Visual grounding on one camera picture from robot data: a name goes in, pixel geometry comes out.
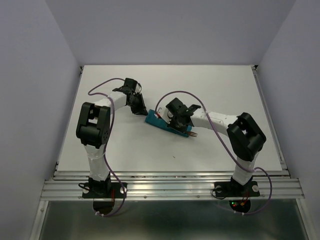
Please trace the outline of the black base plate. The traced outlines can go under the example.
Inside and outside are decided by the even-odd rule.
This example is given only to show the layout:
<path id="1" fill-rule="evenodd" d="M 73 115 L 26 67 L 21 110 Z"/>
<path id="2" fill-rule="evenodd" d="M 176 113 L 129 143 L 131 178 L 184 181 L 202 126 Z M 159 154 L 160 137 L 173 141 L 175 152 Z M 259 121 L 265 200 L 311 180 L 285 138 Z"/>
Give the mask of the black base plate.
<path id="1" fill-rule="evenodd" d="M 218 181 L 214 183 L 212 194 L 219 198 L 259 197 L 260 190 L 256 181 L 241 185 L 235 181 Z"/>
<path id="2" fill-rule="evenodd" d="M 127 192 L 123 191 L 119 182 L 111 182 L 108 190 L 104 188 L 92 190 L 88 182 L 79 183 L 78 186 L 82 190 L 83 199 L 123 199 L 127 197 Z"/>

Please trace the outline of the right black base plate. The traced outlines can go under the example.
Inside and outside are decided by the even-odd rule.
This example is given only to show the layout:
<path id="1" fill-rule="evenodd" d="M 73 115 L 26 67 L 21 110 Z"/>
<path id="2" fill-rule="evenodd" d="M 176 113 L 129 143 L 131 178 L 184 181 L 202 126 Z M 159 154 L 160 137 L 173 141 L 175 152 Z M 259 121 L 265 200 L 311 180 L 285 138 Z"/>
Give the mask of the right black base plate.
<path id="1" fill-rule="evenodd" d="M 259 197 L 260 190 L 256 181 L 241 185 L 235 181 L 218 181 L 214 183 L 212 194 L 219 198 Z"/>

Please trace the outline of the teal cloth napkin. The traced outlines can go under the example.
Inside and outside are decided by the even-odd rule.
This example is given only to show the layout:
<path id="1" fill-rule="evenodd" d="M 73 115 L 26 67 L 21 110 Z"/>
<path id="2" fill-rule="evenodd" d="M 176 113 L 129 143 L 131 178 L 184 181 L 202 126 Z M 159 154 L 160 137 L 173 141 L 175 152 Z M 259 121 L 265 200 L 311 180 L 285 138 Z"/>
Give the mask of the teal cloth napkin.
<path id="1" fill-rule="evenodd" d="M 164 130 L 166 132 L 173 133 L 173 134 L 185 137 L 185 138 L 189 137 L 189 135 L 186 133 L 181 133 L 181 132 L 178 132 L 177 130 L 174 130 L 174 129 L 168 127 L 167 123 L 162 118 L 156 117 L 155 111 L 153 109 L 150 109 L 148 111 L 148 115 L 146 116 L 144 122 L 153 126 L 153 127 Z"/>

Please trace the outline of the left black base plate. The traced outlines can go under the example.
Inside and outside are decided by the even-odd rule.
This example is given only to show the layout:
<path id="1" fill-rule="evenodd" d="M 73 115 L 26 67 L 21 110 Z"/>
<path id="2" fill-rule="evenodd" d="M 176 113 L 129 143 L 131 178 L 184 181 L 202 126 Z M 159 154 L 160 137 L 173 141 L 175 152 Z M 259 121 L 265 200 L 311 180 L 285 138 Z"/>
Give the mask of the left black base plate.
<path id="1" fill-rule="evenodd" d="M 92 190 L 88 182 L 79 183 L 78 186 L 82 190 L 83 199 L 123 199 L 127 197 L 127 192 L 123 191 L 119 182 L 111 182 L 108 190 L 104 188 Z"/>

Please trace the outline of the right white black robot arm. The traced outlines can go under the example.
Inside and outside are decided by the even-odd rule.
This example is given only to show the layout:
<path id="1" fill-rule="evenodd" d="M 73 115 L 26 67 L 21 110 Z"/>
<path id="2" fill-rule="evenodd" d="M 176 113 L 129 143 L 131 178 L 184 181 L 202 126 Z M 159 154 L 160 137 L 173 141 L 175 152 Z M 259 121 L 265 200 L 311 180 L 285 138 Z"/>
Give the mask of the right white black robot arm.
<path id="1" fill-rule="evenodd" d="M 235 195 L 246 192 L 257 156 L 267 140 L 253 117 L 246 112 L 226 115 L 208 111 L 196 104 L 187 107 L 183 103 L 169 103 L 165 108 L 167 126 L 177 132 L 186 134 L 191 126 L 214 131 L 220 141 L 221 134 L 228 137 L 233 150 L 231 158 L 235 160 L 230 189 Z"/>

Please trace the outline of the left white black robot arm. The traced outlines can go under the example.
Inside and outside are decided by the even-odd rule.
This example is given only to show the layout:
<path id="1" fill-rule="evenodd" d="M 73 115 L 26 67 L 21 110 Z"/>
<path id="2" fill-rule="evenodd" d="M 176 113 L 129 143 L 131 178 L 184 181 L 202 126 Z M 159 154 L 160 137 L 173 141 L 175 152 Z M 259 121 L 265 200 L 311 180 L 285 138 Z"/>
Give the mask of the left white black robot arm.
<path id="1" fill-rule="evenodd" d="M 89 181 L 95 183 L 94 191 L 100 197 L 111 193 L 111 184 L 106 181 L 110 177 L 110 169 L 105 163 L 105 152 L 115 111 L 125 106 L 130 107 L 134 115 L 148 114 L 141 87 L 115 88 L 109 94 L 104 93 L 103 98 L 94 103 L 83 103 L 80 109 L 76 137 L 84 145 L 89 161 Z"/>

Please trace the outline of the aluminium frame rail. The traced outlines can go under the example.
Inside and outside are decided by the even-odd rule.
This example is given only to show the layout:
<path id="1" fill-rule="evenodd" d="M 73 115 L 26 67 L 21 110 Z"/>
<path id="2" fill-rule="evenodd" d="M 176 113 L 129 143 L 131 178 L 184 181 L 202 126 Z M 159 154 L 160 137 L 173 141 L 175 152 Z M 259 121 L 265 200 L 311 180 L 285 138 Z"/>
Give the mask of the aluminium frame rail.
<path id="1" fill-rule="evenodd" d="M 56 171 L 52 179 L 43 184 L 40 199 L 42 201 L 81 201 L 82 189 L 88 177 L 87 171 Z M 257 181 L 260 197 L 267 199 L 303 199 L 305 197 L 300 181 L 292 178 L 285 170 L 271 171 L 268 179 L 257 172 L 253 179 Z M 117 176 L 127 183 L 127 201 L 205 201 L 212 200 L 211 190 L 216 182 L 228 181 L 229 171 L 119 171 Z"/>

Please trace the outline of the brown wooden fork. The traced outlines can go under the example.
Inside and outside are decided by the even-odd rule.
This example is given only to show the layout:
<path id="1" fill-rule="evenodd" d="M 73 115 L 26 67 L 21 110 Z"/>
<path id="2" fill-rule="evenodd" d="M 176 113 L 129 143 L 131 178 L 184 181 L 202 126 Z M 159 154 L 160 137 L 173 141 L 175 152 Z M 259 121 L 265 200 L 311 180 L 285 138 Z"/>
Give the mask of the brown wooden fork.
<path id="1" fill-rule="evenodd" d="M 188 135 L 189 137 L 197 137 L 197 136 L 198 136 L 197 133 L 192 132 L 192 131 L 187 132 L 187 135 Z"/>

